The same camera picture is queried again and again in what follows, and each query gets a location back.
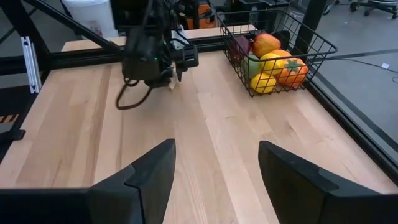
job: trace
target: green apple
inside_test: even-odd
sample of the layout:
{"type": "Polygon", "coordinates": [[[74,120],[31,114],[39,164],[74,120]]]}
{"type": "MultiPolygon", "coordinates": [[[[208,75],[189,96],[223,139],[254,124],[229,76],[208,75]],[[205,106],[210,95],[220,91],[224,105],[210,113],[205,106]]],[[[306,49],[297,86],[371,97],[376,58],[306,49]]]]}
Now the green apple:
{"type": "Polygon", "coordinates": [[[260,73],[259,63],[250,59],[259,60],[254,54],[249,54],[248,57],[245,57],[241,61],[241,70],[243,75],[249,80],[253,78],[255,75],[260,73]]]}

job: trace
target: wood grain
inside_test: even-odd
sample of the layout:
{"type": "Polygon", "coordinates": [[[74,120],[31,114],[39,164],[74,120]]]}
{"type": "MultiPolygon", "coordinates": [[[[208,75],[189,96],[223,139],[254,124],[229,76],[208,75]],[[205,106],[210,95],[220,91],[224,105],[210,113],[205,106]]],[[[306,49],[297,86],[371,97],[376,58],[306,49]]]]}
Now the wood grain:
{"type": "MultiPolygon", "coordinates": [[[[252,25],[242,25],[242,26],[234,26],[236,29],[239,29],[240,32],[256,30],[256,28],[252,25]]],[[[189,39],[192,38],[200,38],[200,37],[214,37],[221,35],[220,28],[209,28],[209,29],[198,29],[198,30],[187,30],[185,31],[185,36],[189,39]]],[[[112,37],[107,38],[107,40],[114,42],[117,45],[124,45],[126,42],[125,37],[112,37]]],[[[100,48],[99,45],[90,41],[90,40],[77,40],[77,41],[69,41],[66,42],[62,48],[62,51],[71,51],[71,50],[81,50],[81,49],[95,49],[100,48]]]]}
{"type": "MultiPolygon", "coordinates": [[[[164,223],[278,223],[257,161],[265,139],[371,189],[398,192],[309,92],[250,98],[222,52],[200,54],[173,91],[155,89],[133,110],[114,106],[121,77],[119,63],[51,72],[25,138],[0,164],[0,186],[88,187],[175,138],[164,223]]],[[[146,89],[128,89],[123,103],[146,89]]]]}

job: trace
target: orange object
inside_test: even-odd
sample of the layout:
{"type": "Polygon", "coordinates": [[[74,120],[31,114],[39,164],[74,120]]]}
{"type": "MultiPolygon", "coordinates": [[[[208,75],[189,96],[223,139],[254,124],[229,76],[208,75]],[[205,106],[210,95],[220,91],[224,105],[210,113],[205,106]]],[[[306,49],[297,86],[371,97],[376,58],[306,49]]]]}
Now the orange object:
{"type": "Polygon", "coordinates": [[[307,65],[301,59],[292,58],[286,60],[284,67],[276,77],[278,83],[293,88],[299,87],[308,73],[307,65]]]}
{"type": "MultiPolygon", "coordinates": [[[[201,4],[199,5],[198,13],[199,16],[203,15],[206,11],[210,10],[210,6],[208,4],[201,4]]],[[[189,29],[193,29],[193,19],[187,18],[187,24],[189,29]]],[[[216,17],[213,16],[213,20],[210,18],[207,19],[199,19],[199,29],[206,29],[206,28],[214,28],[216,27],[216,17]]]]}
{"type": "Polygon", "coordinates": [[[280,49],[280,41],[270,34],[258,34],[254,38],[252,52],[258,58],[273,50],[280,49]]]}
{"type": "Polygon", "coordinates": [[[271,51],[271,53],[277,54],[280,57],[290,57],[292,56],[289,52],[287,52],[286,50],[273,50],[271,51]]]}

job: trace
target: office chair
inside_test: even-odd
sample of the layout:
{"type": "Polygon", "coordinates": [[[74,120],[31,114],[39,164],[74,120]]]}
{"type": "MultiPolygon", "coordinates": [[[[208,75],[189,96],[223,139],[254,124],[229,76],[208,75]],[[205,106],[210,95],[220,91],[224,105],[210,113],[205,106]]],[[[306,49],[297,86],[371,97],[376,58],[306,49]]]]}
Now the office chair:
{"type": "Polygon", "coordinates": [[[392,19],[397,18],[397,1],[395,0],[368,0],[367,2],[352,2],[349,5],[351,12],[355,12],[358,10],[359,6],[368,7],[364,13],[364,16],[368,16],[373,9],[379,9],[384,12],[389,12],[392,14],[392,19]]]}

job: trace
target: lemon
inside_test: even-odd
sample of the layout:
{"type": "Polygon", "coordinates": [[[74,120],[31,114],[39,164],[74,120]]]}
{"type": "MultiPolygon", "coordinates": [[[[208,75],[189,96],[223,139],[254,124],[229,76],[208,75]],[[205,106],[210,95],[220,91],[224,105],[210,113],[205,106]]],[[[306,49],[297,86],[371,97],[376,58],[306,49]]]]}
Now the lemon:
{"type": "MultiPolygon", "coordinates": [[[[280,56],[274,53],[268,53],[263,55],[260,59],[267,60],[273,58],[279,58],[280,56]]],[[[271,75],[278,75],[284,68],[285,62],[283,59],[280,60],[270,60],[267,62],[260,62],[259,69],[261,72],[265,72],[271,75]]]]}
{"type": "Polygon", "coordinates": [[[250,81],[250,87],[258,93],[270,93],[274,90],[276,79],[266,73],[260,73],[254,76],[250,81]]]}

